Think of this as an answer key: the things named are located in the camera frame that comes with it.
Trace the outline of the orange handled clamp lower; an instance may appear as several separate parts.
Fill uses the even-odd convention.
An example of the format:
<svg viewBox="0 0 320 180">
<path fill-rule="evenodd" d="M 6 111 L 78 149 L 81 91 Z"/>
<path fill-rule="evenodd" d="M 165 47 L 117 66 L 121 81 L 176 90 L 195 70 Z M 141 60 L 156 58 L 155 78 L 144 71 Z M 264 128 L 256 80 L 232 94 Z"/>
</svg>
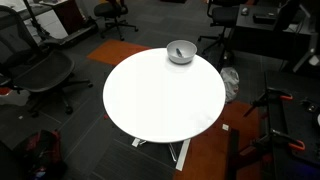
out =
<svg viewBox="0 0 320 180">
<path fill-rule="evenodd" d="M 273 142 L 288 146 L 291 150 L 294 151 L 305 150 L 305 144 L 303 141 L 295 139 L 288 134 L 275 129 L 270 129 L 269 132 L 262 137 L 254 139 L 251 142 L 251 145 L 259 150 L 267 151 L 271 148 Z"/>
</svg>

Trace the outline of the grey bowl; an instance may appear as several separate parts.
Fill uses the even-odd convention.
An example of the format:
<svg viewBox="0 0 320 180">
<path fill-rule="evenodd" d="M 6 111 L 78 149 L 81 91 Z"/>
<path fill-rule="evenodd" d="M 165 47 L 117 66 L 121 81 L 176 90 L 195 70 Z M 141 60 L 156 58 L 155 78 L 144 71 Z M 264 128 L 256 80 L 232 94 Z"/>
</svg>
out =
<svg viewBox="0 0 320 180">
<path fill-rule="evenodd" d="M 183 54 L 183 58 L 178 57 L 176 48 L 179 48 Z M 197 52 L 197 47 L 187 40 L 175 40 L 170 42 L 167 47 L 167 54 L 169 59 L 177 64 L 187 64 L 191 62 Z"/>
</svg>

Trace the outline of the black office chair far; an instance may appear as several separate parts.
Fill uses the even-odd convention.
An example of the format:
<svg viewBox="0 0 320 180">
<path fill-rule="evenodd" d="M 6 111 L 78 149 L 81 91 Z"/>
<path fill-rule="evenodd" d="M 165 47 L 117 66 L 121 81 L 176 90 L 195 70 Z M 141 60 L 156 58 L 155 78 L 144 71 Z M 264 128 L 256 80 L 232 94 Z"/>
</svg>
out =
<svg viewBox="0 0 320 180">
<path fill-rule="evenodd" d="M 135 32 L 138 32 L 139 29 L 135 25 L 129 24 L 126 20 L 119 21 L 119 18 L 127 13 L 128 7 L 124 0 L 105 0 L 104 3 L 95 6 L 94 15 L 103 17 L 105 20 L 105 29 L 100 32 L 100 37 L 104 38 L 105 33 L 112 28 L 117 29 L 121 41 L 124 40 L 124 37 L 120 27 L 131 27 Z"/>
</svg>

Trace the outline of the black office chair right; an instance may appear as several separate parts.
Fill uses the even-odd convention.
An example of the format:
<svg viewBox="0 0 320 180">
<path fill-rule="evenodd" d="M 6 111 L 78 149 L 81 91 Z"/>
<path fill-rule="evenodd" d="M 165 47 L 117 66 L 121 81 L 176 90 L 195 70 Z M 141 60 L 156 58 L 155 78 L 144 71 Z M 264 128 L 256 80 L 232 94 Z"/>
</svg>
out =
<svg viewBox="0 0 320 180">
<path fill-rule="evenodd" d="M 198 42 L 202 39 L 212 39 L 213 44 L 206 47 L 202 54 L 205 54 L 213 46 L 225 45 L 225 31 L 227 28 L 232 28 L 237 21 L 239 6 L 242 4 L 240 0 L 206 0 L 207 1 L 207 16 L 212 19 L 211 27 L 222 26 L 223 30 L 218 36 L 198 37 Z"/>
</svg>

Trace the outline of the black side table right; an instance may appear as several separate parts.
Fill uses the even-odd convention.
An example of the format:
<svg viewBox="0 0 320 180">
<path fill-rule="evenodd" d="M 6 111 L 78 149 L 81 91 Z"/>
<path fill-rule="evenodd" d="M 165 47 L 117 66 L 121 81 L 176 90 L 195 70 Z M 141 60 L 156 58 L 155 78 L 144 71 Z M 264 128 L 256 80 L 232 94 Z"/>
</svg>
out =
<svg viewBox="0 0 320 180">
<path fill-rule="evenodd" d="M 265 89 L 281 89 L 293 95 L 292 100 L 269 100 L 269 127 L 305 144 L 304 151 L 294 151 L 272 143 L 276 180 L 320 180 L 319 86 L 317 79 L 275 71 L 265 73 Z"/>
</svg>

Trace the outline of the black mesh office chair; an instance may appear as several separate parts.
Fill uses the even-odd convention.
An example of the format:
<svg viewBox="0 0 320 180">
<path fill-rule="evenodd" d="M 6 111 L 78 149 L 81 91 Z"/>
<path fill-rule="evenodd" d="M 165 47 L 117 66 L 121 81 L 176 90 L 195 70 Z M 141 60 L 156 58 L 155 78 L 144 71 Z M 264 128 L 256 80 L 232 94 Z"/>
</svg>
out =
<svg viewBox="0 0 320 180">
<path fill-rule="evenodd" d="M 70 81 L 75 62 L 59 50 L 43 49 L 31 36 L 22 17 L 14 9 L 0 6 L 0 73 L 1 86 L 29 91 L 37 100 L 29 109 L 32 117 L 39 114 L 40 105 L 51 93 L 58 94 L 65 113 L 73 112 L 64 88 L 76 84 L 93 86 L 89 79 Z"/>
</svg>

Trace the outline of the white table base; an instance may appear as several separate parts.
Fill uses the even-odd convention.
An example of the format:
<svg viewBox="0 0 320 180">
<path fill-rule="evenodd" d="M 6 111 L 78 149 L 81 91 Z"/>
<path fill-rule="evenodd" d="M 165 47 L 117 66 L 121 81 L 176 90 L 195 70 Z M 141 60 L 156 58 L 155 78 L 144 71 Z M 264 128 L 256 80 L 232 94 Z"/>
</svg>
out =
<svg viewBox="0 0 320 180">
<path fill-rule="evenodd" d="M 172 143 L 168 144 L 169 152 L 175 163 L 175 169 L 178 171 L 182 171 L 184 168 L 190 142 L 190 139 L 184 140 L 179 151 L 176 150 Z"/>
</svg>

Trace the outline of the red black backpack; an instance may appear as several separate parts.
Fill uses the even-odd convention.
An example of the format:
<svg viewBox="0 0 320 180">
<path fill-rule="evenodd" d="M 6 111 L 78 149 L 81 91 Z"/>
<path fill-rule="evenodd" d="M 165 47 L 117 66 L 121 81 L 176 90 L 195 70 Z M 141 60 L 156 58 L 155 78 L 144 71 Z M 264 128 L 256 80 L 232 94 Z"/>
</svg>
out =
<svg viewBox="0 0 320 180">
<path fill-rule="evenodd" d="M 62 180 L 67 166 L 60 144 L 57 130 L 40 130 L 14 147 L 14 154 L 26 169 L 27 180 Z"/>
</svg>

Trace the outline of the black desk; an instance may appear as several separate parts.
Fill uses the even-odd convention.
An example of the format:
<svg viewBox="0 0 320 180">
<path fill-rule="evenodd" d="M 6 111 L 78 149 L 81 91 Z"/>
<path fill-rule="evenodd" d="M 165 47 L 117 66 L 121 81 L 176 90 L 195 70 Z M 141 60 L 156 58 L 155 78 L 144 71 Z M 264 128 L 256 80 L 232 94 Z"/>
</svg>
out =
<svg viewBox="0 0 320 180">
<path fill-rule="evenodd" d="M 248 15 L 241 15 L 247 7 Z M 304 0 L 283 5 L 241 5 L 228 48 L 262 56 L 299 61 L 319 53 L 319 6 Z"/>
</svg>

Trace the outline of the orange handled clamp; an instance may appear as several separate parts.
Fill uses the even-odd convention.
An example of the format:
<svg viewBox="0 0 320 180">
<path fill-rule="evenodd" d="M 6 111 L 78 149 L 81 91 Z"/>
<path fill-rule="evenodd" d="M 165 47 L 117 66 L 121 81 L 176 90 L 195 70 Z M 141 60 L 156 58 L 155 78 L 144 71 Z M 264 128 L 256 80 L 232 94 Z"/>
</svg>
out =
<svg viewBox="0 0 320 180">
<path fill-rule="evenodd" d="M 246 111 L 244 117 L 247 117 L 255 108 L 266 106 L 269 100 L 274 97 L 280 100 L 292 100 L 293 95 L 285 90 L 267 88 L 256 100 L 251 102 L 251 107 Z"/>
<path fill-rule="evenodd" d="M 271 148 L 273 142 L 288 146 L 291 150 L 294 151 L 305 150 L 305 144 L 303 141 L 295 139 L 288 134 L 275 129 L 270 129 L 269 132 L 262 137 L 254 139 L 251 142 L 251 145 L 259 150 L 267 151 Z"/>
</svg>

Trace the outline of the orange handled clamp upper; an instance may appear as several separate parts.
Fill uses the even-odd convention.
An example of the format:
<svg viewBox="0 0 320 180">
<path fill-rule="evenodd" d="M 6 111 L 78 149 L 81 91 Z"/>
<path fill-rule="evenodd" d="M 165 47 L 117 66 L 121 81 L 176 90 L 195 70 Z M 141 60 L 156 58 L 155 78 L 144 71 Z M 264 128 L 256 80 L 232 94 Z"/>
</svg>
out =
<svg viewBox="0 0 320 180">
<path fill-rule="evenodd" d="M 255 108 L 266 106 L 269 100 L 274 97 L 280 100 L 292 100 L 293 95 L 285 90 L 267 88 L 256 100 L 251 102 L 251 107 L 246 111 L 244 117 L 247 117 Z"/>
</svg>

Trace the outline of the computer mouse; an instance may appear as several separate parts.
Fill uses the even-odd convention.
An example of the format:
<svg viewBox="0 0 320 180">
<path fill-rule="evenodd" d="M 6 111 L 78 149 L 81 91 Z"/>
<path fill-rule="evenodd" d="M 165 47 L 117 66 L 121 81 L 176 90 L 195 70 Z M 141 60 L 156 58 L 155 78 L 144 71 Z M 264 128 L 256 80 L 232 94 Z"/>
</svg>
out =
<svg viewBox="0 0 320 180">
<path fill-rule="evenodd" d="M 246 16 L 246 15 L 248 15 L 248 13 L 249 13 L 249 9 L 248 9 L 247 7 L 243 8 L 243 9 L 241 10 L 241 15 Z"/>
</svg>

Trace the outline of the crumpled white plastic bag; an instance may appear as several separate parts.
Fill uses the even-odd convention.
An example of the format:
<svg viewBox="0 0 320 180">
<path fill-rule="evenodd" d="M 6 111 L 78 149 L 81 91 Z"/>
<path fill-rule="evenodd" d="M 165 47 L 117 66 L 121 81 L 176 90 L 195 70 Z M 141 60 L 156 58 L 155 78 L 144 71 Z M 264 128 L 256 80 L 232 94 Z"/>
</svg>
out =
<svg viewBox="0 0 320 180">
<path fill-rule="evenodd" d="M 220 75 L 223 79 L 226 91 L 225 101 L 233 101 L 239 92 L 240 78 L 238 72 L 233 67 L 225 67 L 221 70 Z"/>
</svg>

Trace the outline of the teal marker pen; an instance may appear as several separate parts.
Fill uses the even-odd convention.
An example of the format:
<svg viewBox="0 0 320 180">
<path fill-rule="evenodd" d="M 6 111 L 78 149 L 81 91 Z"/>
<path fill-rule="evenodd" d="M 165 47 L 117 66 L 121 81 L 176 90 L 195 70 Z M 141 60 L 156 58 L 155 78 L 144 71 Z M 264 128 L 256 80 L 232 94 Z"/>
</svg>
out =
<svg viewBox="0 0 320 180">
<path fill-rule="evenodd" d="M 180 58 L 184 57 L 179 48 L 176 48 L 176 53 L 177 53 L 178 57 L 180 57 Z"/>
</svg>

